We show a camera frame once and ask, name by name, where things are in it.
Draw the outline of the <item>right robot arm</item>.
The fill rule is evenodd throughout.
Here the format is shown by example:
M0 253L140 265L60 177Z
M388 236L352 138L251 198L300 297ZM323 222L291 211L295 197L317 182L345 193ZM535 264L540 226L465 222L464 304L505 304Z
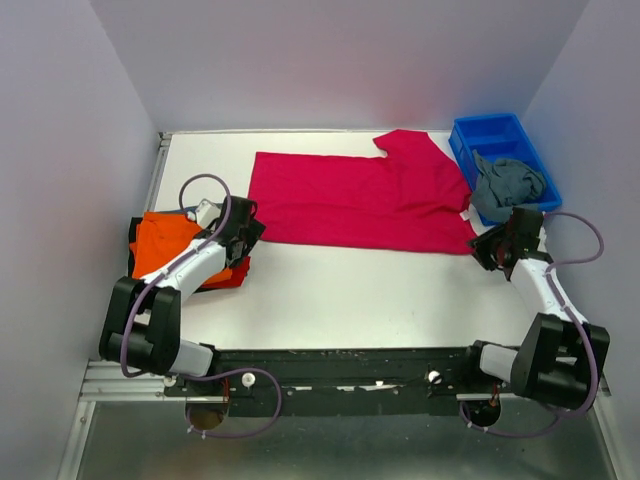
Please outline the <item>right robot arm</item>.
M594 403L610 336L571 302L556 273L561 264L540 248L545 218L541 212L515 207L506 223L469 242L476 261L504 275L533 320L519 347L474 342L460 367L460 379L474 392L501 380L515 395L573 417Z

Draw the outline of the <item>magenta t shirt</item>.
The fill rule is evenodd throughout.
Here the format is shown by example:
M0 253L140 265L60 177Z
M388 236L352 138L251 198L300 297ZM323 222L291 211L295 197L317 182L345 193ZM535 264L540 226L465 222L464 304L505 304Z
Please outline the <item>magenta t shirt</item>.
M264 240L468 255L471 191L425 132L374 138L378 157L259 152L249 197Z

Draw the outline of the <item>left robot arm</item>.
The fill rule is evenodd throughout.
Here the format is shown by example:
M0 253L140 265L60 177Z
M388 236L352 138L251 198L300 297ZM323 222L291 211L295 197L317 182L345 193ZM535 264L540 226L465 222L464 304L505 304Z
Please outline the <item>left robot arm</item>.
M212 346L181 338L183 303L211 277L232 271L249 257L265 225L255 201L228 196L220 206L202 201L192 212L195 232L176 257L138 278L124 276L113 287L99 340L103 360L139 373L187 376L201 395L222 380Z

